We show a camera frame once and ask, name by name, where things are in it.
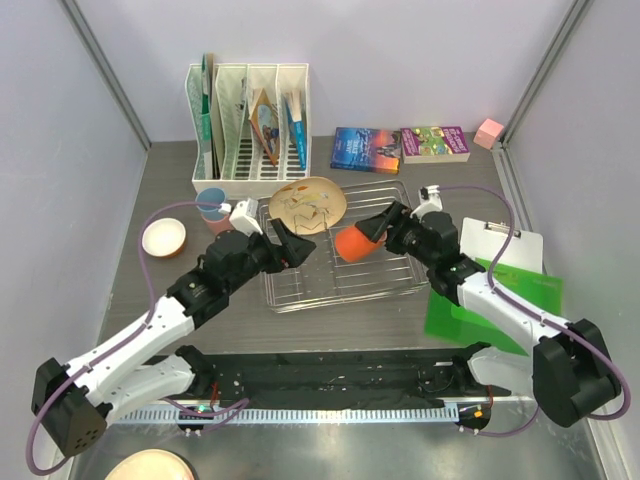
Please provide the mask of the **orange ceramic mug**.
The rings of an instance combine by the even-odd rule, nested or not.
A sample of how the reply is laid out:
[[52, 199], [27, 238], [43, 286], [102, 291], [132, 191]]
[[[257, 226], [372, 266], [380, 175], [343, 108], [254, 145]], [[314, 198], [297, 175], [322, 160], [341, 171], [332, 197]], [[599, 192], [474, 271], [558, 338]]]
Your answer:
[[348, 263], [356, 263], [371, 255], [385, 242], [387, 235], [377, 243], [370, 242], [355, 225], [337, 233], [335, 249], [340, 258]]

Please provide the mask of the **beige bird pattern plate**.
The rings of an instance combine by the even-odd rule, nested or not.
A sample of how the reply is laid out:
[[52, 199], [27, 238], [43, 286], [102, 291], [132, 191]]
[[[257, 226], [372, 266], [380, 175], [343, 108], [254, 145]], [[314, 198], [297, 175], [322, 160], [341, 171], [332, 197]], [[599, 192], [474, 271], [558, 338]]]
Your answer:
[[328, 230], [345, 215], [347, 199], [332, 180], [312, 176], [282, 187], [268, 203], [272, 219], [280, 219], [293, 233], [304, 236]]

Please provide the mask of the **pink plastic cup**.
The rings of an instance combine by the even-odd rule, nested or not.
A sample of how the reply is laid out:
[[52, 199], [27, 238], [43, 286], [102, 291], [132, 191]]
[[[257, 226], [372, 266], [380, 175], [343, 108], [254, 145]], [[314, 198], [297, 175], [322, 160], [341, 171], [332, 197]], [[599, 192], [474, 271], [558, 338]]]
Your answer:
[[229, 220], [228, 213], [221, 213], [219, 211], [209, 211], [201, 214], [207, 228], [214, 234], [218, 235], [224, 231], [233, 229]]

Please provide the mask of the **blue plastic cup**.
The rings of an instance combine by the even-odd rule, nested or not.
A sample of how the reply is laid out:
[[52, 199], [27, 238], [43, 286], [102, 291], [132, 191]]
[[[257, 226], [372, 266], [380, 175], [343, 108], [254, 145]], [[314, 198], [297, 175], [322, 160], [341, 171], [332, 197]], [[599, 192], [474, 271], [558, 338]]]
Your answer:
[[217, 222], [225, 218], [226, 214], [220, 211], [221, 205], [226, 202], [226, 193], [222, 189], [206, 188], [197, 194], [195, 201], [205, 220]]

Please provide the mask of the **orange white bowl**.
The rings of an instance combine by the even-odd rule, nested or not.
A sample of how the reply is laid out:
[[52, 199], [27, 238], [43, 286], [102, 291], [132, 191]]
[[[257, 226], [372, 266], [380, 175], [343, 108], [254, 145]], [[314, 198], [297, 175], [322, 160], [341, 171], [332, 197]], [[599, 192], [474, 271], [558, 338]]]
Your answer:
[[175, 218], [161, 218], [143, 231], [143, 251], [155, 258], [171, 258], [181, 253], [187, 242], [186, 227]]

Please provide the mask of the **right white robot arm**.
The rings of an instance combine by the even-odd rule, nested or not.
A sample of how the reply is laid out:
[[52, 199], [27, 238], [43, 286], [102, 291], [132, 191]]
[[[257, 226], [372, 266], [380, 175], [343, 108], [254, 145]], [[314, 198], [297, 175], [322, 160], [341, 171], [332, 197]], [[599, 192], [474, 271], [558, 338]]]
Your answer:
[[585, 417], [596, 419], [599, 409], [617, 397], [623, 403], [608, 419], [626, 412], [628, 386], [598, 327], [586, 319], [571, 322], [553, 315], [504, 288], [462, 253], [449, 214], [416, 215], [394, 201], [355, 227], [373, 246], [418, 260], [433, 291], [486, 318], [526, 351], [525, 388], [554, 423], [569, 427]]

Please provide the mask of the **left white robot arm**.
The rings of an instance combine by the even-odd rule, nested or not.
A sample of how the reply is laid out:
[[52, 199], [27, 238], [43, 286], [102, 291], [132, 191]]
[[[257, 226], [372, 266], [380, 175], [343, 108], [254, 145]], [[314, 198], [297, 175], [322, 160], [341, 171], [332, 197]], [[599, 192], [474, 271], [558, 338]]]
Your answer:
[[50, 358], [38, 367], [34, 427], [47, 432], [63, 458], [85, 452], [116, 420], [149, 402], [181, 394], [200, 399], [211, 391], [214, 369], [191, 345], [151, 367], [145, 363], [221, 313], [256, 276], [299, 267], [315, 250], [281, 220], [270, 225], [276, 242], [259, 226], [222, 232], [137, 320], [79, 357]]

